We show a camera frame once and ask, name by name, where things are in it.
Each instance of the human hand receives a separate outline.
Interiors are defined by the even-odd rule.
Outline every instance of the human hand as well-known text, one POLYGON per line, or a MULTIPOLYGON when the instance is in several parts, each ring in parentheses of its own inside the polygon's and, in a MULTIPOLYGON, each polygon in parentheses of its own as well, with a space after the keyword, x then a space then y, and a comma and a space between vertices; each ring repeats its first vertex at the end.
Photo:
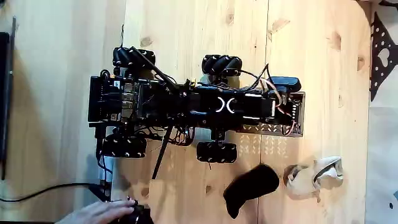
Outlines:
POLYGON ((80 210, 74 211, 57 224, 108 224, 113 220, 131 214, 135 200, 120 200, 115 202, 95 202, 80 210))

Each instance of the finger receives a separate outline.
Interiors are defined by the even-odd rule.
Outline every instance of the finger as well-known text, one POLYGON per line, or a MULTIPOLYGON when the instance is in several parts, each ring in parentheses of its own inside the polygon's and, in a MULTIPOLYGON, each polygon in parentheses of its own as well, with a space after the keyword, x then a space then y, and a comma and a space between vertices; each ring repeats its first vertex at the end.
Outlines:
POLYGON ((110 209, 97 217, 98 221, 95 223, 108 224, 113 220, 122 218, 125 215, 129 215, 134 211, 132 207, 119 207, 110 209))
POLYGON ((123 207, 132 207, 135 205, 134 200, 121 200, 116 202, 103 202, 102 204, 98 205, 97 207, 93 208, 90 213, 94 215, 101 215, 102 213, 109 211, 114 208, 123 208, 123 207))
POLYGON ((136 204, 137 201, 135 200, 118 200, 109 203, 109 208, 131 207, 136 204))
POLYGON ((95 202, 95 203, 92 203, 91 205, 87 205, 86 207, 82 208, 81 211, 82 211, 82 212, 90 212, 90 211, 92 211, 93 209, 95 209, 95 208, 101 206, 103 203, 104 203, 104 202, 95 202))

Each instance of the wooden table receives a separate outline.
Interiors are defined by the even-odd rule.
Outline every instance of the wooden table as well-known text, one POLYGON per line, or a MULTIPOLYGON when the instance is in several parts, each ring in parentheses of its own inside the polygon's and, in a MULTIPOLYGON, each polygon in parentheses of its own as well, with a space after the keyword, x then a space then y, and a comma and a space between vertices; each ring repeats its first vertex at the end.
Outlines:
MULTIPOLYGON (((127 0, 124 45, 153 50, 178 82, 199 80, 206 54, 236 55, 243 69, 298 77, 306 92, 304 137, 229 134, 234 164, 196 160, 195 147, 169 146, 150 180, 160 142, 147 157, 119 159, 113 198, 148 203, 155 223, 364 223, 369 102, 370 8, 350 0, 127 0), (260 162, 282 177, 292 164, 341 156, 345 180, 316 198, 292 200, 285 187, 226 212, 225 187, 260 162)), ((241 86, 253 82, 241 76, 241 86)), ((199 139, 209 133, 199 131, 199 139)))

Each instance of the perforated metal plate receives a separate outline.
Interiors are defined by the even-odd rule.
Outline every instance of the perforated metal plate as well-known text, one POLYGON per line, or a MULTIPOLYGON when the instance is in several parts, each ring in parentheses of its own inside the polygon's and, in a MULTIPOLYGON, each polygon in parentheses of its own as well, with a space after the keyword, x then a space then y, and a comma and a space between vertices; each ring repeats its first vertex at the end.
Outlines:
POLYGON ((244 125, 243 129, 238 131, 240 133, 252 133, 252 134, 264 134, 271 136, 285 136, 285 137, 302 137, 304 127, 304 104, 305 104, 305 93, 297 92, 290 95, 290 100, 295 103, 296 112, 293 115, 296 124, 293 127, 292 133, 289 135, 283 135, 282 130, 290 129, 290 126, 273 125, 273 124, 262 124, 257 126, 244 125))

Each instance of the black sock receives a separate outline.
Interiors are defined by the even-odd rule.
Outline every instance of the black sock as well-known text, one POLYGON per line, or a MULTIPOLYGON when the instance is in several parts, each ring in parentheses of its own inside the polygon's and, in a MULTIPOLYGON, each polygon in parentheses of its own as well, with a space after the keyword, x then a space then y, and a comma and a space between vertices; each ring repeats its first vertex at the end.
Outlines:
POLYGON ((278 175, 271 167, 260 164, 249 172, 240 175, 224 191, 226 209, 236 218, 239 209, 250 199, 274 192, 279 186, 278 175))

